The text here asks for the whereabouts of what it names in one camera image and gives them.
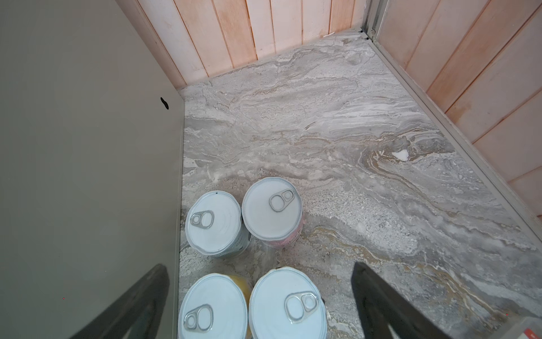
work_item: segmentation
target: can lid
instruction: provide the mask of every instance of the can lid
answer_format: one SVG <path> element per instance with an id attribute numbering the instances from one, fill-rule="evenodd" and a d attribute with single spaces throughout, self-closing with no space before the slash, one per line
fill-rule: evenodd
<path id="1" fill-rule="evenodd" d="M 252 290 L 250 330 L 255 338 L 313 338 L 327 335 L 320 292 L 303 272 L 291 267 L 269 271 Z"/>
<path id="2" fill-rule="evenodd" d="M 290 181 L 268 177 L 257 181 L 243 199 L 243 220 L 258 239 L 283 240 L 299 225 L 303 203 Z"/>
<path id="3" fill-rule="evenodd" d="M 234 281 L 212 273 L 190 287 L 179 310 L 182 339 L 238 338 L 247 334 L 247 302 Z"/>
<path id="4" fill-rule="evenodd" d="M 205 193 L 188 211 L 185 222 L 190 246 L 213 255 L 228 248 L 241 229 L 241 207 L 224 191 Z"/>

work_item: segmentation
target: marble countertop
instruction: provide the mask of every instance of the marble countertop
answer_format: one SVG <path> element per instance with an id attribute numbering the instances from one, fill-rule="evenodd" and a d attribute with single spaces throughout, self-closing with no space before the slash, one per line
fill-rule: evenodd
<path id="1" fill-rule="evenodd" d="M 180 301 L 205 274 L 255 283 L 287 265 L 326 301 L 328 338 L 360 338 L 350 277 L 363 261 L 452 338 L 542 317 L 542 254 L 358 33 L 180 93 Z M 275 250 L 253 238 L 234 259 L 188 245 L 184 220 L 198 197 L 224 190 L 241 203 L 267 176 L 289 180 L 303 199 L 297 242 Z"/>

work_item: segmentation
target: wood plank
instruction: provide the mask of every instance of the wood plank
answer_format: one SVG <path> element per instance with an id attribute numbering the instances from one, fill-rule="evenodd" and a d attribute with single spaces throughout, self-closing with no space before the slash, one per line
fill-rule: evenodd
<path id="1" fill-rule="evenodd" d="M 211 0 L 175 0 L 181 18 L 209 76 L 233 69 Z"/>
<path id="2" fill-rule="evenodd" d="M 154 30 L 149 18 L 145 15 L 143 8 L 137 0 L 117 0 L 117 4 L 128 18 L 135 31 L 141 37 L 156 62 L 160 65 L 167 78 L 171 81 L 175 89 L 186 86 L 177 66 L 167 52 L 164 44 Z"/>
<path id="3" fill-rule="evenodd" d="M 139 0 L 156 33 L 188 85 L 207 78 L 173 0 Z"/>
<path id="4" fill-rule="evenodd" d="M 542 214 L 542 167 L 510 181 L 508 184 L 535 215 Z"/>
<path id="5" fill-rule="evenodd" d="M 354 14 L 352 15 L 352 28 L 361 29 L 363 23 L 363 13 L 365 12 L 366 0 L 355 0 Z"/>
<path id="6" fill-rule="evenodd" d="M 489 0 L 441 0 L 406 72 L 427 91 Z"/>
<path id="7" fill-rule="evenodd" d="M 270 0 L 246 0 L 258 59 L 276 54 Z"/>
<path id="8" fill-rule="evenodd" d="M 542 8 L 448 110 L 471 142 L 542 87 L 541 32 Z"/>
<path id="9" fill-rule="evenodd" d="M 447 111 L 504 45 L 527 21 L 542 0 L 491 0 L 455 53 L 427 90 Z"/>
<path id="10" fill-rule="evenodd" d="M 213 0 L 234 67 L 256 61 L 256 48 L 244 0 Z"/>
<path id="11" fill-rule="evenodd" d="M 474 143 L 506 180 L 542 166 L 542 92 Z"/>
<path id="12" fill-rule="evenodd" d="M 301 0 L 271 0 L 277 53 L 301 46 Z"/>
<path id="13" fill-rule="evenodd" d="M 438 0 L 389 0 L 378 40 L 403 69 L 437 5 Z"/>
<path id="14" fill-rule="evenodd" d="M 302 1 L 303 43 L 307 43 L 330 32 L 331 0 Z"/>
<path id="15" fill-rule="evenodd" d="M 354 0 L 332 0 L 330 33 L 337 33 L 352 27 Z"/>

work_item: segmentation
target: can rim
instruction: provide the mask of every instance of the can rim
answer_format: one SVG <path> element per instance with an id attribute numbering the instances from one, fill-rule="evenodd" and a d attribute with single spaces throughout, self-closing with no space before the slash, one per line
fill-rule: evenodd
<path id="1" fill-rule="evenodd" d="M 299 199 L 299 211 L 298 211 L 298 217 L 296 219 L 296 222 L 293 224 L 293 226 L 283 235 L 278 235 L 278 236 L 264 236 L 264 235 L 261 235 L 259 234 L 251 225 L 250 223 L 248 222 L 248 219 L 246 217 L 246 209 L 245 208 L 241 208 L 241 214 L 243 215 L 243 221 L 244 221 L 244 225 L 245 227 L 248 229 L 248 231 L 251 232 L 251 234 L 253 236 L 255 236 L 256 238 L 260 239 L 260 240 L 263 240 L 263 241 L 281 241 L 281 240 L 284 240 L 284 239 L 287 239 L 290 235 L 292 235 L 293 232 L 295 232 L 295 230 L 298 228 L 299 226 L 299 223 L 301 222 L 301 219 L 303 218 L 303 199 L 301 199 L 301 196 L 299 195 L 297 189 L 295 188 L 295 186 L 288 180 L 284 179 L 284 178 L 281 178 L 281 177 L 265 177 L 265 178 L 262 178 L 258 181 L 256 181 L 255 183 L 253 183 L 250 188 L 247 190 L 247 192 L 245 193 L 244 197 L 243 197 L 243 203 L 242 205 L 245 206 L 245 202 L 247 200 L 247 197 L 253 193 L 255 187 L 257 187 L 257 185 L 261 184 L 263 181 L 269 181 L 269 180 L 279 180 L 279 181 L 283 181 L 285 184 L 289 185 L 295 192 L 295 195 L 298 197 Z"/>
<path id="2" fill-rule="evenodd" d="M 274 268 L 272 270 L 269 270 L 269 272 L 267 272 L 260 279 L 258 279 L 256 284 L 254 285 L 254 288 L 252 289 L 252 293 L 250 294 L 250 300 L 249 300 L 249 304 L 248 304 L 248 324 L 249 324 L 249 327 L 250 327 L 250 331 L 252 332 L 252 335 L 255 338 L 256 338 L 256 331 L 254 330 L 254 326 L 253 326 L 253 324 L 254 324 L 254 316 L 253 316 L 254 307 L 253 307 L 253 303 L 255 302 L 254 301 L 255 300 L 254 296 L 257 294 L 257 292 L 260 289 L 262 283 L 269 276 L 271 276 L 272 274 L 275 274 L 277 272 L 280 272 L 280 271 L 291 271 L 291 272 L 296 273 L 297 275 L 299 275 L 301 278 L 303 278 L 306 282 L 309 283 L 309 285 L 313 288 L 313 291 L 316 292 L 316 295 L 322 300 L 322 295 L 320 294 L 320 291 L 318 290 L 318 287 L 316 287 L 316 285 L 312 282 L 312 280 L 306 274 L 304 274 L 303 272 L 301 272 L 299 270 L 296 270 L 295 268 L 289 267 L 289 266 L 283 266 L 283 267 Z M 326 310 L 325 310 L 325 305 L 323 304 L 323 302 L 322 302 L 322 310 L 324 312 L 324 314 L 323 314 L 323 323 L 325 324 L 325 326 L 324 326 L 324 330 L 320 332 L 320 337 L 319 338 L 325 338 L 326 335 L 327 335 Z"/>
<path id="3" fill-rule="evenodd" d="M 195 205 L 197 205 L 201 200 L 205 199 L 209 195 L 216 194 L 216 193 L 221 193 L 221 194 L 225 195 L 226 197 L 232 199 L 235 202 L 235 206 L 237 207 L 237 211 L 239 212 L 239 223 L 238 223 L 238 225 L 236 227 L 236 232 L 235 232 L 236 235 L 233 238 L 231 238 L 231 240 L 225 246 L 223 246 L 220 250 L 209 252 L 209 251 L 206 251 L 206 250 L 202 249 L 201 247 L 199 247 L 198 245 L 196 245 L 194 243 L 194 241 L 192 239 L 192 236 L 190 235 L 190 232 L 189 232 L 189 229 L 190 229 L 190 226 L 189 226 L 190 225 L 190 218 L 189 217 L 190 217 L 190 215 L 192 215 Z M 230 247 L 231 244 L 233 244 L 235 242 L 235 240 L 237 239 L 237 237 L 239 236 L 239 232 L 241 230 L 241 223 L 242 223 L 241 222 L 241 217 L 242 217 L 241 206 L 239 206 L 239 203 L 237 202 L 237 200 L 235 199 L 235 197 L 233 195 L 229 194 L 226 191 L 220 191 L 220 190 L 207 192 L 204 195 L 202 195 L 201 197 L 199 197 L 198 200 L 196 200 L 196 202 L 188 210 L 188 213 L 186 215 L 186 219 L 184 221 L 184 224 L 185 224 L 184 230 L 185 230 L 185 233 L 186 233 L 186 239 L 188 240 L 188 243 L 190 244 L 190 246 L 195 248 L 201 254 L 204 254 L 204 255 L 217 255 L 217 254 L 220 254 L 220 253 L 224 252 L 224 250 L 226 250 L 228 247 Z"/>
<path id="4" fill-rule="evenodd" d="M 180 337 L 181 333 L 183 333 L 183 326 L 182 326 L 182 318 L 183 318 L 183 306 L 184 306 L 184 301 L 189 299 L 191 294 L 194 292 L 195 290 L 195 287 L 201 283 L 203 283 L 205 280 L 208 280 L 212 277 L 221 277 L 221 278 L 225 278 L 229 283 L 231 283 L 236 292 L 238 293 L 239 297 L 240 297 L 240 300 L 243 301 L 243 304 L 245 306 L 245 310 L 246 312 L 244 312 L 244 326 L 243 328 L 248 328 L 248 307 L 247 307 L 247 301 L 245 300 L 244 298 L 244 294 L 243 294 L 243 291 L 241 290 L 241 288 L 235 283 L 235 281 L 233 281 L 233 279 L 231 279 L 229 276 L 225 275 L 225 274 L 220 274 L 220 273 L 210 273 L 210 274 L 207 274 L 205 276 L 202 276 L 201 278 L 199 278 L 192 286 L 190 286 L 188 292 L 186 293 L 186 295 L 184 296 L 183 298 L 183 302 L 181 303 L 180 305 L 180 308 L 179 308 L 179 314 L 178 314 L 178 319 L 177 319 L 177 333 L 178 333 L 178 336 Z"/>

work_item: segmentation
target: pull tab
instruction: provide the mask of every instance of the pull tab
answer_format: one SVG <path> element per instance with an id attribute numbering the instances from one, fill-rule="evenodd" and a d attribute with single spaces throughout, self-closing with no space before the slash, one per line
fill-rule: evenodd
<path id="1" fill-rule="evenodd" d="M 284 300 L 286 316 L 292 324 L 299 324 L 318 308 L 318 296 L 313 292 L 292 293 Z"/>
<path id="2" fill-rule="evenodd" d="M 205 304 L 197 307 L 184 316 L 183 326 L 187 331 L 205 333 L 212 327 L 212 308 Z"/>
<path id="3" fill-rule="evenodd" d="M 292 189 L 285 189 L 278 193 L 273 194 L 269 198 L 269 205 L 275 212 L 282 212 L 286 206 L 288 206 L 292 201 L 294 201 L 295 194 Z"/>
<path id="4" fill-rule="evenodd" d="M 211 215 L 211 222 L 208 225 L 203 225 L 203 216 L 205 214 Z M 212 222 L 215 221 L 215 214 L 212 212 L 212 210 L 204 210 L 202 212 L 195 212 L 192 214 L 192 217 L 190 217 L 190 223 L 196 227 L 207 229 L 211 227 Z"/>

